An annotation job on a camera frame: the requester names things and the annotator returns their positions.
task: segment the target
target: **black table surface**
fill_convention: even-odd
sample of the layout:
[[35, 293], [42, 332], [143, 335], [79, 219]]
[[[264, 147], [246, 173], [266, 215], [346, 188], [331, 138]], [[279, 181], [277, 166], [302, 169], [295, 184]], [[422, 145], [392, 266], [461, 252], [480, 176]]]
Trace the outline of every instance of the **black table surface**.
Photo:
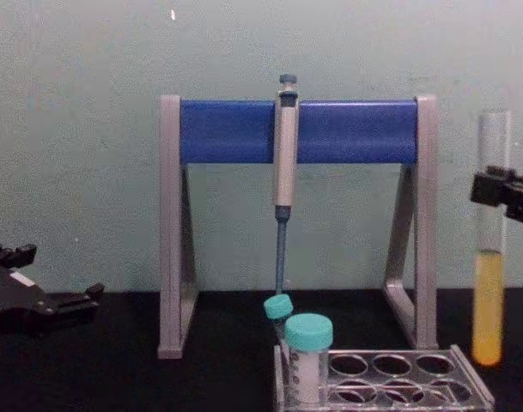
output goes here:
[[[107, 294], [94, 324], [41, 339], [0, 336], [0, 411], [270, 412], [269, 292], [199, 296], [182, 360], [156, 359], [158, 294]], [[408, 348], [380, 291], [290, 292], [334, 323], [334, 348]], [[471, 352], [471, 291], [440, 290], [441, 348]], [[523, 289], [506, 294], [502, 363], [476, 367], [496, 411], [523, 411]]]

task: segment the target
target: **test tube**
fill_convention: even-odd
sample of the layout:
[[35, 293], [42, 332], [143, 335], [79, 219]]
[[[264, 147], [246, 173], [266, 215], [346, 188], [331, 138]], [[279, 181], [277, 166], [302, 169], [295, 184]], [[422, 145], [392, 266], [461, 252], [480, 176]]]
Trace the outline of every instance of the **test tube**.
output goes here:
[[[487, 166], [509, 167], [510, 112], [483, 112], [478, 133], [479, 170], [483, 172]], [[472, 355], [484, 366], [493, 366], [502, 357], [506, 221], [502, 207], [477, 206]]]
[[326, 316], [302, 313], [290, 317], [284, 328], [289, 345], [289, 388], [300, 403], [323, 405], [328, 386], [328, 348], [333, 326]]
[[292, 301], [286, 294], [277, 294], [270, 297], [263, 303], [265, 314], [272, 322], [275, 332], [277, 333], [278, 343], [284, 353], [286, 361], [289, 359], [288, 344], [284, 339], [284, 324], [294, 311]]

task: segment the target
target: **yellow liquid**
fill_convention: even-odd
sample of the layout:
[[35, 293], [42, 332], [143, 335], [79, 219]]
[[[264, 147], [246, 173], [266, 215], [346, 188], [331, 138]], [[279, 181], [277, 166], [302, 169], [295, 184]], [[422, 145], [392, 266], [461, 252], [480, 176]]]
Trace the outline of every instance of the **yellow liquid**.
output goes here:
[[478, 251], [475, 277], [473, 358], [490, 367], [502, 357], [503, 255]]

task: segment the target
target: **pale green wall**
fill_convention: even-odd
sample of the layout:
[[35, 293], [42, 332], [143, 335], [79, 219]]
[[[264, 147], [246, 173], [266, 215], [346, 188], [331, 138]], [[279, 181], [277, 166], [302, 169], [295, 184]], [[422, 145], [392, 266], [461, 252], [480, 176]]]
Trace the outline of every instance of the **pale green wall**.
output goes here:
[[[512, 109], [523, 168], [523, 2], [0, 0], [0, 241], [37, 243], [24, 272], [50, 290], [157, 289], [157, 96], [271, 99], [283, 71], [303, 99], [438, 94], [439, 281], [471, 285], [483, 108]], [[201, 287], [271, 288], [271, 167], [191, 175]], [[291, 287], [380, 285], [397, 177], [300, 167]], [[523, 285], [521, 225], [509, 241]]]

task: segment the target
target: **micropipette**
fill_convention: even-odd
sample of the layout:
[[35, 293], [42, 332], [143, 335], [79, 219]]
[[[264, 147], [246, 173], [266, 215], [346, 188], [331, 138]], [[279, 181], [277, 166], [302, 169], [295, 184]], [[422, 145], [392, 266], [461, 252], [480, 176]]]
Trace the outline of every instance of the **micropipette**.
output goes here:
[[281, 294], [284, 282], [284, 259], [286, 252], [286, 225], [289, 220], [295, 185], [297, 163], [297, 131], [299, 104], [294, 84], [297, 77], [281, 75], [283, 90], [275, 100], [275, 191], [274, 205], [277, 229], [277, 294]]

